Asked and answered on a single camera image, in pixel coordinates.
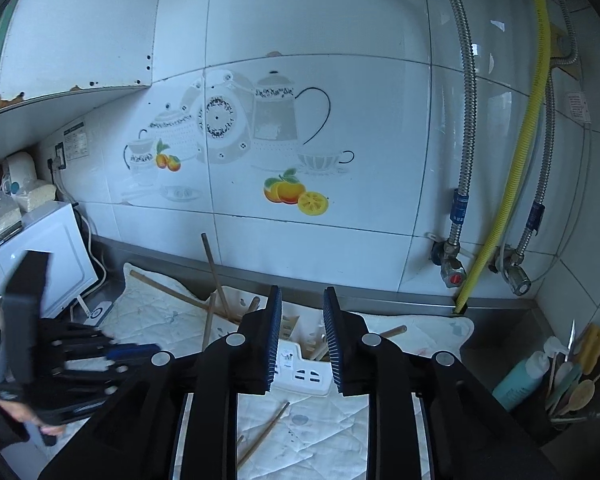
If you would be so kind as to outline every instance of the blue hose label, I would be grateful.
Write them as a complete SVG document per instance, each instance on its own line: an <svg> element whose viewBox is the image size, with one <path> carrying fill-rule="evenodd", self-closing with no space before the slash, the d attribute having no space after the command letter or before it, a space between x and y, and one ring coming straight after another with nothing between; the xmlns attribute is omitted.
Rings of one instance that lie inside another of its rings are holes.
<svg viewBox="0 0 600 480"><path fill-rule="evenodd" d="M529 212L529 217L526 219L526 228L530 231L535 231L538 234L542 217L544 216L544 205L534 202Z"/></svg>
<svg viewBox="0 0 600 480"><path fill-rule="evenodd" d="M451 214L449 218L456 225L462 225L464 223L464 216L466 215L466 207L469 204L469 195L461 195L458 190L454 190L454 201L451 204Z"/></svg>

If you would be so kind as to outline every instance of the human hand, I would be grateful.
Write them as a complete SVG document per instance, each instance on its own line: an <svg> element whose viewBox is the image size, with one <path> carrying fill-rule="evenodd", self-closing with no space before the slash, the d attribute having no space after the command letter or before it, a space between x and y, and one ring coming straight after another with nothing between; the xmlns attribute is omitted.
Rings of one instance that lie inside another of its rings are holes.
<svg viewBox="0 0 600 480"><path fill-rule="evenodd" d="M59 436L64 433L66 426L50 426L42 422L33 410L21 402L1 400L0 407L14 420L18 422L31 422L40 428L45 435Z"/></svg>

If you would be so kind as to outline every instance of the orange fruit illustration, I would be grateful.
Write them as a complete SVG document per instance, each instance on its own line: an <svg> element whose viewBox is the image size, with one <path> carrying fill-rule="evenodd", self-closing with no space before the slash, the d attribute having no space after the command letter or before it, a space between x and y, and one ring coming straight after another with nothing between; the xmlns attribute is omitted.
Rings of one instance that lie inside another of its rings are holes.
<svg viewBox="0 0 600 480"><path fill-rule="evenodd" d="M280 197L278 196L278 186L282 184L281 182L275 182L272 184L271 187L267 188L265 187L263 189L264 192L264 196L267 197L267 200L269 200L270 202L279 204L282 202L282 200L280 200Z"/></svg>
<svg viewBox="0 0 600 480"><path fill-rule="evenodd" d="M282 181L278 184L278 197L285 204L297 204L298 198L305 191L306 188L299 182L291 183Z"/></svg>
<svg viewBox="0 0 600 480"><path fill-rule="evenodd" d="M158 168L166 168L169 163L169 157L164 153L158 153L155 157L155 163L158 165Z"/></svg>
<svg viewBox="0 0 600 480"><path fill-rule="evenodd" d="M298 197L298 209L305 215L318 216L327 211L329 200L323 194L307 191Z"/></svg>
<svg viewBox="0 0 600 480"><path fill-rule="evenodd" d="M175 155L169 155L167 168L169 168L170 171L178 171L180 169L180 166L180 159Z"/></svg>

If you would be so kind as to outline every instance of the paper label on wall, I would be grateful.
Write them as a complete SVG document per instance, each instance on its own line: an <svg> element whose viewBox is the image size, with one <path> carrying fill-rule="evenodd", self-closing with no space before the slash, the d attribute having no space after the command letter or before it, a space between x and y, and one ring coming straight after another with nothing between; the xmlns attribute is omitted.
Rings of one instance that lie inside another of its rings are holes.
<svg viewBox="0 0 600 480"><path fill-rule="evenodd" d="M64 131L64 156L74 160L88 155L87 130L84 121L80 121Z"/></svg>
<svg viewBox="0 0 600 480"><path fill-rule="evenodd" d="M570 92L567 94L567 99L571 108L571 118L574 121L590 123L589 105L587 105L587 98L584 92Z"/></svg>

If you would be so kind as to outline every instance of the tiled wall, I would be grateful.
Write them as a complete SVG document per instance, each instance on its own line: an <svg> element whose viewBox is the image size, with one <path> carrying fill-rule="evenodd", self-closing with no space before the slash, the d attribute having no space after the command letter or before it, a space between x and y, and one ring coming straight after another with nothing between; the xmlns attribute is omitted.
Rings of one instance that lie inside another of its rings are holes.
<svg viewBox="0 0 600 480"><path fill-rule="evenodd" d="M536 19L532 0L464 3L479 80L462 246L477 253L528 101ZM548 3L564 28L558 5ZM206 231L226 266L451 295L427 238L448 235L462 147L461 59L448 0L159 0L155 31L153 86L88 114L90 155L62 171L99 235L204 259ZM564 235L584 143L582 127L565 115L565 93L579 83L560 72L555 85L558 142L545 228L525 260L532 277ZM46 178L61 139L56 132L39 146ZM180 164L159 168L171 155ZM302 186L317 194L296 205ZM522 232L534 188L509 242ZM475 295L513 297L488 272Z"/></svg>
<svg viewBox="0 0 600 480"><path fill-rule="evenodd" d="M589 173L585 187L582 179L576 199L575 210L581 198L583 202L573 235L538 293L540 307L563 341L573 319L578 332L590 320L600 325L600 18L586 0L570 0L570 8L592 121L584 153Z"/></svg>

